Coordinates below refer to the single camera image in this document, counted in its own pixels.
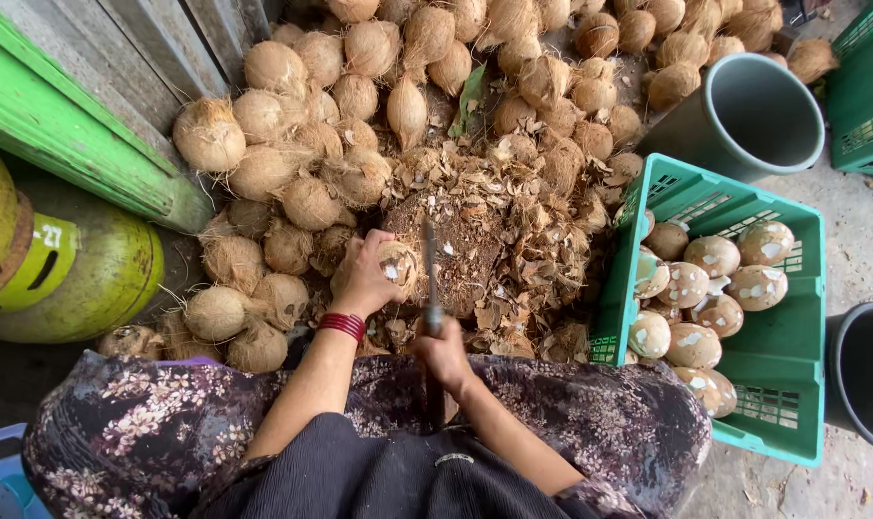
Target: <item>green leaf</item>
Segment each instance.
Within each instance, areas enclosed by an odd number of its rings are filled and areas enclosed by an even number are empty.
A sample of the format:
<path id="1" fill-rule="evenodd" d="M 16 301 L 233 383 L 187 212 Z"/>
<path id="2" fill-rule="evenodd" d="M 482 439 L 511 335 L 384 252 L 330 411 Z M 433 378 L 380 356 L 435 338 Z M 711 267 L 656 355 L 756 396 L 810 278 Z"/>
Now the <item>green leaf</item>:
<path id="1" fill-rule="evenodd" d="M 459 112 L 456 112 L 456 118 L 447 131 L 447 134 L 453 138 L 464 134 L 466 126 L 469 124 L 469 100 L 476 100 L 481 104 L 482 76 L 485 75 L 485 65 L 473 70 L 472 74 L 469 74 L 469 77 L 465 79 L 465 86 L 462 87 L 462 94 L 459 96 Z"/>

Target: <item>person's right hand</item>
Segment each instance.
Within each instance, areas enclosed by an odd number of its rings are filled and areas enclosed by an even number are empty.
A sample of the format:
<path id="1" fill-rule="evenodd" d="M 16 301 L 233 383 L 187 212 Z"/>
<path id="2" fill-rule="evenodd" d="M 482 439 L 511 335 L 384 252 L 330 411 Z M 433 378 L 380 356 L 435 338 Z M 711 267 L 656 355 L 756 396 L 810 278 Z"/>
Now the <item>person's right hand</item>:
<path id="1" fill-rule="evenodd" d="M 464 386 L 480 380 L 465 355 L 462 326 L 452 317 L 443 317 L 440 337 L 419 336 L 412 345 L 412 352 L 424 360 L 427 369 L 456 402 Z"/>

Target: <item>plastic bucket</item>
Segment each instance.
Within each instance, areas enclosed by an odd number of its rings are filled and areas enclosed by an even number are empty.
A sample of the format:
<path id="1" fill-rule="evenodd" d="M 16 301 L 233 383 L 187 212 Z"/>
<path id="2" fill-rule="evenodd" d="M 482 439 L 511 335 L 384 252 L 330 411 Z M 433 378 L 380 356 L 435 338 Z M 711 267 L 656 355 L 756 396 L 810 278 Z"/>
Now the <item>plastic bucket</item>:
<path id="1" fill-rule="evenodd" d="M 735 53 L 713 65 L 636 152 L 750 183 L 811 167 L 823 146 L 822 113 L 796 76 L 770 58 Z"/>
<path id="2" fill-rule="evenodd" d="M 873 445 L 873 303 L 827 318 L 824 421 Z"/>

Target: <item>green painted wood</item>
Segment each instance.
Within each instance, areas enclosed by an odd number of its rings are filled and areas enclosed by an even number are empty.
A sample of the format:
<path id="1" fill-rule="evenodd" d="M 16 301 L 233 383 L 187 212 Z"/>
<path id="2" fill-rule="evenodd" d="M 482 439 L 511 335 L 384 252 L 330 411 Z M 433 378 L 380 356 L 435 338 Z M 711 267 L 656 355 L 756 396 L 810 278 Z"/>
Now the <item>green painted wood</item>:
<path id="1" fill-rule="evenodd" d="M 2 17 L 0 147 L 181 232 L 199 231 L 214 212 L 199 186 L 141 142 Z"/>

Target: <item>gray bucket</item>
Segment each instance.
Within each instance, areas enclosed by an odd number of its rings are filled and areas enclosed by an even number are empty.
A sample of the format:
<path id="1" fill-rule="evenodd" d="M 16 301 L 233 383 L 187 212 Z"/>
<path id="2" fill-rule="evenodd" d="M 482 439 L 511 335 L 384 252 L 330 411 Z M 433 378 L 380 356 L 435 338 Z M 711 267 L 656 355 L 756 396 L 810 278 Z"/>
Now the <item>gray bucket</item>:
<path id="1" fill-rule="evenodd" d="M 823 146 L 822 113 L 805 85 L 770 58 L 735 53 L 713 65 L 636 152 L 753 182 L 811 167 Z"/>

